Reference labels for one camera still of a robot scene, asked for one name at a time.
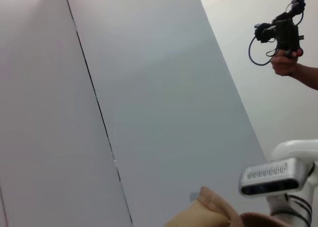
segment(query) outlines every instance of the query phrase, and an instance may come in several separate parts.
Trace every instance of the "white wall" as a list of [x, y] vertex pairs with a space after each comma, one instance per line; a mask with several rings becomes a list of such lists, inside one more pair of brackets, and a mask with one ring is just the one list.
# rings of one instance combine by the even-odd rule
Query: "white wall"
[[241, 169], [265, 161], [200, 0], [69, 0], [137, 227], [207, 185], [239, 212]]
[[[305, 1], [305, 17], [300, 25], [300, 34], [305, 36], [301, 41], [305, 54], [299, 62], [318, 67], [317, 0]], [[248, 45], [253, 38], [253, 26], [270, 22], [284, 12], [290, 2], [291, 0], [202, 0], [266, 157], [281, 142], [318, 138], [318, 91], [290, 77], [277, 76], [270, 64], [265, 67], [255, 66], [247, 54]], [[260, 63], [267, 61], [264, 53], [273, 46], [275, 45], [255, 42], [252, 57]], [[314, 201], [314, 210], [317, 209], [318, 198]], [[315, 218], [312, 226], [318, 226]]]
[[66, 0], [0, 0], [0, 20], [9, 225], [131, 226]]

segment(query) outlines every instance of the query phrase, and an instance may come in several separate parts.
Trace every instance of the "human arm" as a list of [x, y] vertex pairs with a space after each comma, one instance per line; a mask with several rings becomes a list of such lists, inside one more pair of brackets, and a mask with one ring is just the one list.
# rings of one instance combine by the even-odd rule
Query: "human arm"
[[306, 86], [318, 90], [318, 68], [298, 64], [300, 52], [294, 52], [291, 59], [283, 55], [284, 51], [278, 51], [271, 60], [275, 73], [280, 76], [290, 76]]

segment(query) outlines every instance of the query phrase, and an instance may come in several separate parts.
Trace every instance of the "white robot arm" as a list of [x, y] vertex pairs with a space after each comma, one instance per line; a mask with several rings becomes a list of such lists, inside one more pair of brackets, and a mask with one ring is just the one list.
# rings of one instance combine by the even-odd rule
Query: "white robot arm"
[[318, 140], [279, 144], [270, 163], [243, 170], [239, 191], [247, 197], [266, 196], [271, 216], [295, 227], [310, 227], [314, 190], [318, 186]]

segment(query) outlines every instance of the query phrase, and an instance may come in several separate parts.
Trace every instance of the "black camera rig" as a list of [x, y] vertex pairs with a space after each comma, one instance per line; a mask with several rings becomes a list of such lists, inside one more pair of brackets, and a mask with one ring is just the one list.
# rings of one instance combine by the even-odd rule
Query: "black camera rig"
[[[266, 53], [268, 57], [275, 56], [278, 50], [284, 50], [284, 56], [288, 58], [291, 58], [292, 53], [297, 52], [298, 50], [301, 50], [301, 55], [303, 54], [303, 50], [300, 47], [299, 41], [303, 40], [304, 36], [299, 36], [298, 25], [302, 22], [304, 18], [304, 10], [306, 4], [304, 0], [292, 0], [292, 2], [289, 5], [291, 5], [291, 10], [289, 12], [284, 12], [281, 15], [277, 16], [272, 21], [272, 23], [260, 23], [254, 26], [255, 37], [252, 39], [249, 45], [248, 56], [255, 65], [265, 66], [270, 62], [269, 60], [264, 64], [259, 64], [252, 59], [250, 55], [250, 49], [255, 39], [260, 41], [261, 43], [277, 41], [276, 48]], [[297, 24], [294, 24], [293, 17], [299, 14], [301, 14], [302, 17]]]

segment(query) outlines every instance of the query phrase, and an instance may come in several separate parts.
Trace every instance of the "beige fabric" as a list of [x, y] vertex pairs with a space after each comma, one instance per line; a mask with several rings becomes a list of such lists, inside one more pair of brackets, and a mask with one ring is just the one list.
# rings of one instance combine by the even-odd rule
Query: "beige fabric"
[[202, 187], [190, 207], [177, 214], [165, 227], [291, 227], [259, 213], [238, 213], [222, 197]]

